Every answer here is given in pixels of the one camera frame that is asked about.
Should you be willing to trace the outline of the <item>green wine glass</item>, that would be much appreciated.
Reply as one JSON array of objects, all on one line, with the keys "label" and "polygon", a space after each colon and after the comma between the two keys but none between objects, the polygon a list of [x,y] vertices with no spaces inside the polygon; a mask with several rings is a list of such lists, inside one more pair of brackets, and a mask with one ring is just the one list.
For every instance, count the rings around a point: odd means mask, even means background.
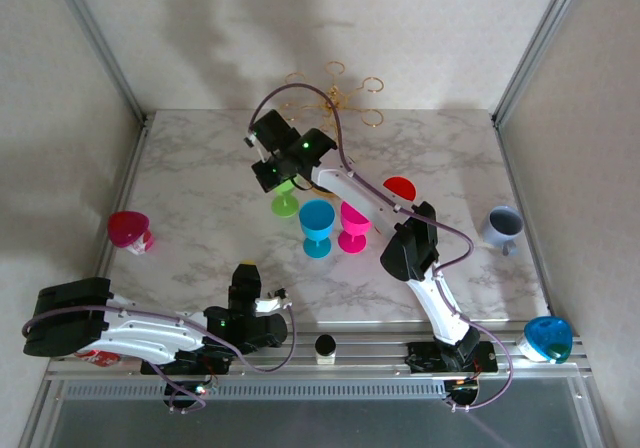
[{"label": "green wine glass", "polygon": [[298,199],[294,196],[294,184],[287,180],[275,188],[276,196],[271,203],[271,211],[280,218],[290,218],[299,210]]}]

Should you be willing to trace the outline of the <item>blue wine glass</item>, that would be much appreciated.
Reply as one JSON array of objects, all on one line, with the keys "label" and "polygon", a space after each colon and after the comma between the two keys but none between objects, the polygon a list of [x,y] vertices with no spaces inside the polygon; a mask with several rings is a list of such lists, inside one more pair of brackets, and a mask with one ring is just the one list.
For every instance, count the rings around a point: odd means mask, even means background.
[{"label": "blue wine glass", "polygon": [[313,259],[322,259],[331,251],[331,233],[335,222],[335,210],[325,200],[311,200],[299,211],[299,222],[304,234],[303,250]]}]

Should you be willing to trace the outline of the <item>pink wine glass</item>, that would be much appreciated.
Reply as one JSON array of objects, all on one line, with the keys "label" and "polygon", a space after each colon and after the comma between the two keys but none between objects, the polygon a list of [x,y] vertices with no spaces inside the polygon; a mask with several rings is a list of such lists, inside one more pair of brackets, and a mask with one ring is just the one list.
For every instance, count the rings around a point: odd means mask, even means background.
[{"label": "pink wine glass", "polygon": [[340,206],[342,231],[338,236],[339,247],[347,254],[361,253],[367,245],[367,233],[372,223],[346,202]]}]

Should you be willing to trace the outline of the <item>red wine glass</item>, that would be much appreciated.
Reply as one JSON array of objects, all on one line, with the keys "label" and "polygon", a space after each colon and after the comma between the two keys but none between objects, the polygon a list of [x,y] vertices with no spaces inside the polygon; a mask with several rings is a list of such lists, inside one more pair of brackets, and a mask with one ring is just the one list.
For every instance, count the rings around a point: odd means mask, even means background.
[{"label": "red wine glass", "polygon": [[407,201],[413,202],[416,199],[416,187],[405,177],[392,176],[384,181],[383,186],[395,195]]}]

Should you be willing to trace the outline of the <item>black white cylinder device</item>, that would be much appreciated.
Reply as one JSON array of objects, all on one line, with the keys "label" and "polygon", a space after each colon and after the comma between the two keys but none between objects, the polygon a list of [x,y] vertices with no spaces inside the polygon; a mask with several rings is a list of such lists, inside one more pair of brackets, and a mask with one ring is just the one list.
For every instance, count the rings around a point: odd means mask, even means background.
[{"label": "black white cylinder device", "polygon": [[318,365],[334,365],[337,344],[333,336],[322,334],[317,337],[315,344],[315,357]]}]

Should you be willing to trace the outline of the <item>vented metal strip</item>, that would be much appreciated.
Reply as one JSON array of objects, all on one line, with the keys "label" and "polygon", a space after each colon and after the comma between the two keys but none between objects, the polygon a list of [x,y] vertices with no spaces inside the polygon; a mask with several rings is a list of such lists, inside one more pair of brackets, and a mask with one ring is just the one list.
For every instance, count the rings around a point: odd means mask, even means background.
[{"label": "vented metal strip", "polygon": [[[167,399],[172,389],[162,381],[69,381],[63,398],[80,401]],[[443,399],[444,383],[427,379],[387,380],[224,380],[208,388],[209,400],[403,400]]]}]

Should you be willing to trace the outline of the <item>pink lidded yoghurt cup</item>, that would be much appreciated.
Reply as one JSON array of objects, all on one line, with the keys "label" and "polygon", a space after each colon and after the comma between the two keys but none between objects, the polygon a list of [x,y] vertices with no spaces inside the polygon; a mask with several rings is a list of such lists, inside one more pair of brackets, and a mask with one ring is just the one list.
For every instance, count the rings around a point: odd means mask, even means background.
[{"label": "pink lidded yoghurt cup", "polygon": [[108,220],[107,234],[111,243],[134,255],[148,252],[154,244],[149,218],[136,211],[119,211]]}]

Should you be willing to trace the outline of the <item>red white package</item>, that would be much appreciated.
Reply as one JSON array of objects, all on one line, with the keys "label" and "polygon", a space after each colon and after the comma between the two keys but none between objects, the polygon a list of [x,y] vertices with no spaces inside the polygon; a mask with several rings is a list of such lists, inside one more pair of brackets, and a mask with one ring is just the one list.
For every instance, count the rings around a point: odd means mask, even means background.
[{"label": "red white package", "polygon": [[103,350],[88,350],[76,352],[74,356],[98,367],[110,367],[121,361],[121,356]]}]

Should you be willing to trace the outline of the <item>grey mug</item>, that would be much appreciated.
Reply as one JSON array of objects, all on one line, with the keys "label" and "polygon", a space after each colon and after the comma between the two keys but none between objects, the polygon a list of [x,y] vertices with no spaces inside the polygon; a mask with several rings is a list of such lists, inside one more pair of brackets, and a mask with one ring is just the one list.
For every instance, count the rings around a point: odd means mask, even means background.
[{"label": "grey mug", "polygon": [[516,238],[524,229],[524,220],[513,207],[496,206],[485,217],[481,227],[484,242],[498,248],[503,256],[517,253]]}]

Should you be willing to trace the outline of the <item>blue lidded cup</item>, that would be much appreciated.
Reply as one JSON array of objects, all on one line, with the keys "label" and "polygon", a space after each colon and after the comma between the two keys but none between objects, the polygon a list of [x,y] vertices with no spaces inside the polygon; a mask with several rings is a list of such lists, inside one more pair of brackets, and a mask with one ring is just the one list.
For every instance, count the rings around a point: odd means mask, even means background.
[{"label": "blue lidded cup", "polygon": [[572,352],[573,332],[569,323],[562,318],[537,317],[525,325],[516,346],[533,362],[563,364]]}]

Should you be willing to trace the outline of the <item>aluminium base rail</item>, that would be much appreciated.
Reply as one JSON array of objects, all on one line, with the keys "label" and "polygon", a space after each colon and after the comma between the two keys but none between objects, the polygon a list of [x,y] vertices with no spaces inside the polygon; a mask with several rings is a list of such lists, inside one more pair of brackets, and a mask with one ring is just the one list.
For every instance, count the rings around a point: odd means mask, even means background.
[{"label": "aluminium base rail", "polygon": [[[426,322],[390,323],[303,323],[298,321],[297,344],[291,361],[272,375],[279,378],[402,378],[411,375],[404,363],[410,342],[430,341],[432,330]],[[561,365],[533,362],[516,346],[523,322],[484,322],[482,326],[496,335],[512,357],[514,376],[564,377],[590,376],[592,369],[580,338],[573,340],[568,361]],[[337,343],[335,361],[320,365],[314,348],[316,338],[330,334]],[[125,358],[119,364],[100,368],[75,358],[53,359],[44,378],[47,380],[142,380],[140,361]]]}]

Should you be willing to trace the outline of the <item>aluminium table side rail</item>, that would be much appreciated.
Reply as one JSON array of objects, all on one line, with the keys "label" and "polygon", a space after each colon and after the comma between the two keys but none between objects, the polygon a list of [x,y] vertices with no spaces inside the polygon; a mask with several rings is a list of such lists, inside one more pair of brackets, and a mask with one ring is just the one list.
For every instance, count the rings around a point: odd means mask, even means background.
[{"label": "aluminium table side rail", "polygon": [[[136,135],[133,148],[131,149],[131,153],[127,159],[125,171],[116,192],[114,204],[110,208],[107,217],[110,217],[113,213],[128,207],[149,130],[153,124],[153,119],[153,114],[146,115],[140,126],[139,133]],[[105,276],[109,273],[112,264],[113,250],[114,248],[109,240],[107,229],[104,229],[102,244],[93,269],[94,275]]]}]

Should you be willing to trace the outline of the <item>aluminium frame post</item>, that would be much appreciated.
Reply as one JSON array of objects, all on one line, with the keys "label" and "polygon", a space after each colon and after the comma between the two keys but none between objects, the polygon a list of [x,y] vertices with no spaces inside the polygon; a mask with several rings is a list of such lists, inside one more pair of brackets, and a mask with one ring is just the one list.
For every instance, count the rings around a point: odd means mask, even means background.
[{"label": "aluminium frame post", "polygon": [[64,0],[64,2],[126,107],[138,124],[143,125],[147,115],[137,101],[87,0]]},{"label": "aluminium frame post", "polygon": [[572,2],[573,0],[550,0],[547,5],[524,54],[491,115],[496,131],[500,131],[508,121],[537,66],[551,45],[556,32],[568,14]]}]

